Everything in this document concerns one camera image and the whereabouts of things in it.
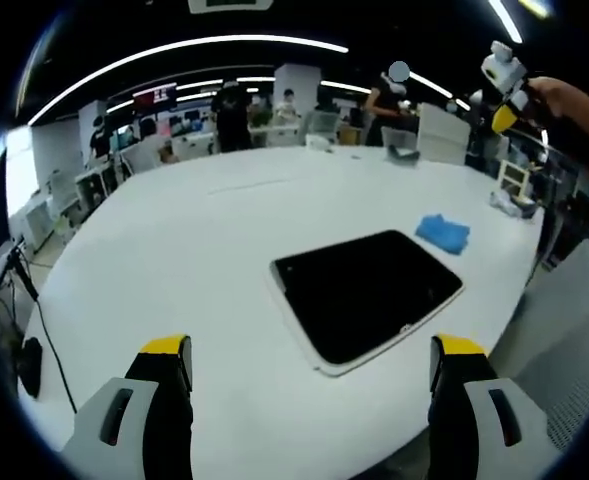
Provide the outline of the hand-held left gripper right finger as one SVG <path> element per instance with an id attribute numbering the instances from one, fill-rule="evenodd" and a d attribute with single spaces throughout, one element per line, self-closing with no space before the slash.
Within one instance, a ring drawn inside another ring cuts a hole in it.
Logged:
<path id="1" fill-rule="evenodd" d="M 484 349 L 448 334 L 431 338 L 429 479 L 541 479 L 560 456 L 547 415 Z"/>

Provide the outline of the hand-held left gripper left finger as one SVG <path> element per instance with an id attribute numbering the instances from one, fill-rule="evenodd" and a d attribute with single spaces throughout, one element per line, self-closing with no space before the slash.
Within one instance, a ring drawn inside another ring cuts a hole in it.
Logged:
<path id="1" fill-rule="evenodd" d="M 148 342 L 78 410 L 62 450 L 79 479 L 191 479 L 192 344 Z"/>

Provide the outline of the person's right hand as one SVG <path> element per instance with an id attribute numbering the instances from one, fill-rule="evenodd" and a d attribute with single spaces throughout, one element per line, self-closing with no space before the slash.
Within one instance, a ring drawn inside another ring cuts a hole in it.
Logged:
<path id="1" fill-rule="evenodd" d="M 528 81 L 528 85 L 544 99 L 555 117 L 573 115 L 575 104 L 581 95 L 577 87 L 547 76 L 532 78 Z"/>

